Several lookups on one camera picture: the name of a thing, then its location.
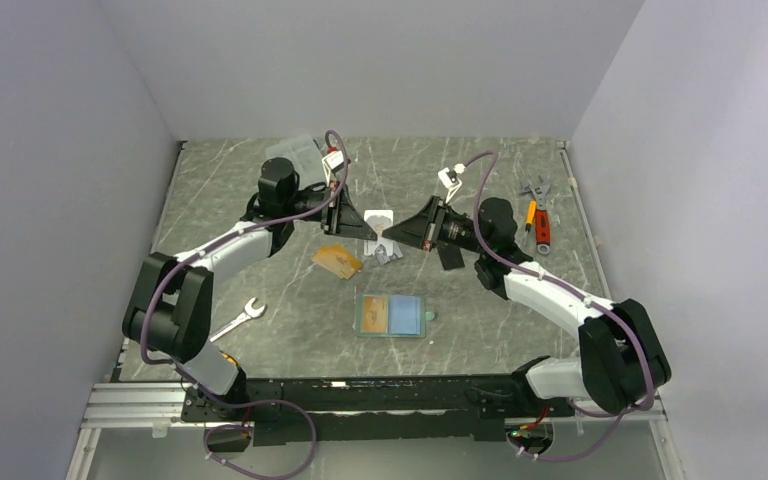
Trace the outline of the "gold credit card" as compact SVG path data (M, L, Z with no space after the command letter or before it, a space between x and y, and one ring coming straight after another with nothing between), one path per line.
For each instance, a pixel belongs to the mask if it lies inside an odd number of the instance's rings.
M348 280L362 268L362 262L339 245L325 245L312 256L314 264L324 268L342 280Z
M360 331L387 333L389 326L389 298L381 295L364 296L361 301Z

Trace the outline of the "green card holder wallet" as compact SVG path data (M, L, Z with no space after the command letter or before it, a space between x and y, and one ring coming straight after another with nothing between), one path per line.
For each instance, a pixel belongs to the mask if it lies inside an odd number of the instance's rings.
M360 331L361 301L364 296L381 295L389 298L389 326L387 333L369 334ZM401 294L358 294L356 296L354 331L358 337L424 338L427 324L437 318L422 297Z

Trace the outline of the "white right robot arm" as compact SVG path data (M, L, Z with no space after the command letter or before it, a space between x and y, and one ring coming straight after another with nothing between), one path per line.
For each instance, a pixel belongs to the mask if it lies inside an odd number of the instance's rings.
M549 402L585 399L617 415L641 407L667 383L672 370L645 307L634 299L613 302L591 295L549 273L520 249L509 201L483 200L471 218L429 198L415 215L387 228L386 239L423 251L435 250L449 267L462 251L477 254L481 285L503 300L524 305L577 341L579 354L541 356L511 375L511 401L534 415Z

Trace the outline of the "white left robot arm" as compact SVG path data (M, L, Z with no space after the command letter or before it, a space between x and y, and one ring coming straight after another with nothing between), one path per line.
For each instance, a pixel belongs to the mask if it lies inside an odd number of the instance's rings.
M343 179L306 188L294 164L266 160L245 214L228 231L177 255L150 254L142 263L122 321L145 363L152 353L209 391L208 407L224 420L247 406L246 374L210 340L214 289L245 268L277 254L296 222L326 235L373 240L377 234L355 209Z

